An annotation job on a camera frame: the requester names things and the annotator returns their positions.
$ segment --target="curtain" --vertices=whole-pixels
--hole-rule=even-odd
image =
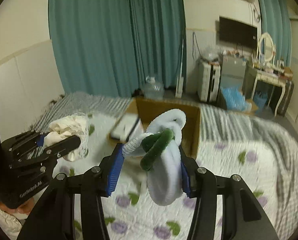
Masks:
[[[285,66],[291,61],[291,25],[286,0],[259,0],[262,32],[268,32],[276,44],[276,61],[283,58]]]
[[[186,40],[183,0],[129,0],[129,6],[139,80],[155,75],[165,87],[175,86]]]
[[[49,0],[65,92],[128,97],[153,74],[174,84],[184,21],[183,0]]]

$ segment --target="striped blanket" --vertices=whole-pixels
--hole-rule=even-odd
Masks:
[[[58,101],[33,126],[36,131],[48,131],[50,122],[77,112],[100,113],[119,117],[130,98],[109,98],[76,92]],[[201,109],[201,141],[257,141],[269,147],[277,163],[278,212],[274,228],[279,239],[285,240],[298,226],[298,144],[280,125],[257,117],[228,113],[204,104]]]

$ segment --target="bed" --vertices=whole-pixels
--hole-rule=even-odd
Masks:
[[[74,169],[75,174],[84,173],[97,165],[112,148],[104,143],[105,135],[127,108],[131,99],[92,96],[76,92],[59,100],[47,111],[33,128],[48,131],[51,121],[69,114],[83,112],[92,114],[90,122],[96,127],[89,138],[88,162],[68,163],[62,159],[54,169],[59,172]],[[183,101],[184,104],[195,104]],[[241,174],[254,193],[269,196],[264,210],[270,218],[280,239],[288,239],[298,227],[298,144],[281,126],[257,117],[227,113],[219,108],[199,104],[201,108],[201,141],[197,163],[216,175]],[[261,165],[242,169],[241,153],[246,163],[252,163],[249,152],[258,153]],[[251,181],[256,174],[255,182]],[[172,205],[159,207],[151,203],[147,194],[134,200],[137,187],[127,174],[122,173],[124,183],[119,183],[113,196],[103,199],[104,213],[111,239],[185,239],[193,215],[194,200],[185,195]],[[80,224],[80,199],[75,199],[76,238],[82,239]],[[221,232],[221,210],[217,211],[215,239]]]

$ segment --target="floor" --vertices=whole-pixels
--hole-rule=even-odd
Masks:
[[[174,90],[165,90],[164,97],[165,98],[175,98],[175,91]],[[181,99],[196,102],[196,103],[200,103],[197,94],[183,93]],[[290,133],[290,135],[298,143],[298,134],[297,134],[295,128],[293,127],[292,123],[286,117],[279,116],[279,115],[275,117],[272,110],[271,110],[271,108],[269,108],[269,107],[265,107],[265,109],[263,109],[262,112],[257,114],[257,116],[260,117],[260,118],[266,119],[266,120],[271,120],[271,121],[281,125],[282,127],[284,127]]]

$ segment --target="metal screw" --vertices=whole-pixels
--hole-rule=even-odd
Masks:
[[[237,174],[233,175],[232,178],[235,181],[240,181],[241,180],[241,177],[239,175],[237,175]]]
[[[197,171],[198,171],[199,173],[202,173],[202,174],[205,174],[205,173],[207,172],[207,170],[206,170],[204,167],[199,167],[199,168],[197,169]]]
[[[101,171],[101,168],[100,168],[99,166],[94,166],[94,167],[91,168],[91,171],[92,171],[93,173],[98,173],[98,172]]]
[[[56,178],[57,180],[63,180],[65,178],[65,174],[59,173]]]

